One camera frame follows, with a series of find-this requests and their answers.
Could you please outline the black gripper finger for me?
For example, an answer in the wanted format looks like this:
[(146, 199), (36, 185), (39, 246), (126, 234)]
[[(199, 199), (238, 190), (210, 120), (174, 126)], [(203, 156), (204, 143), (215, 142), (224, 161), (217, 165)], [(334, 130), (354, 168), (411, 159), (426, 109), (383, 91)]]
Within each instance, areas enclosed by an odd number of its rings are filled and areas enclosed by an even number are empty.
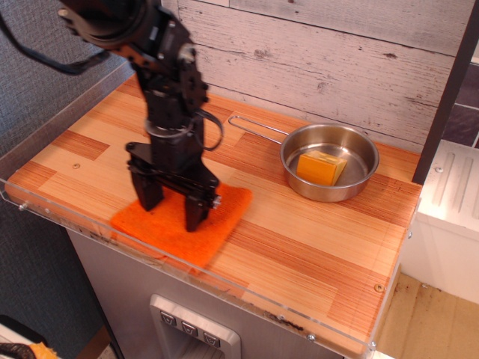
[(186, 230), (188, 232), (196, 231), (198, 225), (207, 218), (209, 210), (209, 203), (205, 199), (192, 195), (187, 196), (185, 199)]
[(163, 198), (162, 186), (152, 176), (131, 173), (132, 184), (144, 210), (152, 210)]

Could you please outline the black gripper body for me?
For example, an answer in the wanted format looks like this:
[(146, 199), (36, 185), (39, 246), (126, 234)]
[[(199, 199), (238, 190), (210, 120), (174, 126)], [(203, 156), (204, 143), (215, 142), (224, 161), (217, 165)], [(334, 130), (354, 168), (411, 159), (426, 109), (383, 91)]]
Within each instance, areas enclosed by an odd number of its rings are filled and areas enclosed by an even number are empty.
[(205, 150), (203, 129), (152, 135), (149, 144), (129, 142), (126, 145), (131, 173), (152, 176), (162, 187), (185, 197), (203, 198), (215, 209), (221, 203), (216, 193), (219, 180), (202, 161)]

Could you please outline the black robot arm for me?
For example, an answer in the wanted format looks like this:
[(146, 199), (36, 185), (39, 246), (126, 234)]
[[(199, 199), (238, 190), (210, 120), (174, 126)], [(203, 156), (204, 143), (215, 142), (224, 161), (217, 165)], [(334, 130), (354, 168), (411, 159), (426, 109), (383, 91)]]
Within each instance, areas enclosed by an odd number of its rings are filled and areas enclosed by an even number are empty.
[(129, 142), (132, 182), (150, 211), (169, 188), (185, 197), (186, 229), (193, 232), (220, 203), (218, 178), (204, 165), (204, 122), (223, 128), (203, 110), (208, 85), (195, 45), (160, 1), (64, 1), (61, 16), (74, 34), (130, 62), (147, 105), (147, 144)]

